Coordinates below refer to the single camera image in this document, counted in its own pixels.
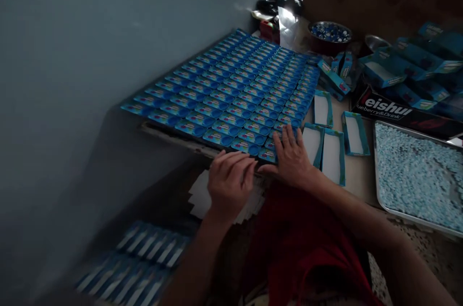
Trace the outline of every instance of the stack of paper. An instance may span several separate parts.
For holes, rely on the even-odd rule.
[[[188,200],[188,202],[194,205],[190,214],[194,215],[195,217],[198,217],[199,219],[204,218],[212,203],[211,196],[207,191],[208,181],[209,171],[205,170],[203,173],[199,175],[198,179],[189,191],[191,197]],[[263,197],[265,190],[264,183],[264,178],[254,177],[254,187],[251,192],[251,195],[249,196],[248,201],[246,202],[238,217],[236,217],[233,224],[242,224],[244,220],[248,220],[251,218],[252,215],[259,213],[259,210],[265,201],[265,198]]]

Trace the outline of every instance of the hand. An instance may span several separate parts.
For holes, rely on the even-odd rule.
[[[258,172],[273,174],[291,186],[309,190],[319,182],[322,173],[314,167],[307,156],[302,140],[302,132],[298,128],[297,142],[291,125],[285,125],[282,131],[283,143],[276,132],[273,133],[278,166],[263,165]]]
[[[241,152],[221,151],[215,157],[207,185],[212,199],[210,216],[230,224],[235,220],[251,194],[256,164],[249,154]]]

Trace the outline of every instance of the bowl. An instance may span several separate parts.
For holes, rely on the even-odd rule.
[[[336,56],[352,41],[352,31],[332,21],[317,21],[308,27],[310,50],[319,54]]]

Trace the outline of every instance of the person's right hand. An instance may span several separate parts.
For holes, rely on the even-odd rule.
[[[285,125],[282,131],[282,140],[280,141],[276,132],[273,133],[278,166],[263,165],[258,169],[258,172],[273,174],[296,188],[310,189],[323,174],[309,161],[302,140],[302,132],[298,128],[296,141],[291,125]]]

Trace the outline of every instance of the red object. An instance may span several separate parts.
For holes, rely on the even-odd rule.
[[[243,295],[267,280],[269,306],[286,306],[310,288],[318,266],[338,269],[366,305],[382,305],[373,294],[352,238],[333,212],[313,196],[274,182],[267,192],[243,271]]]

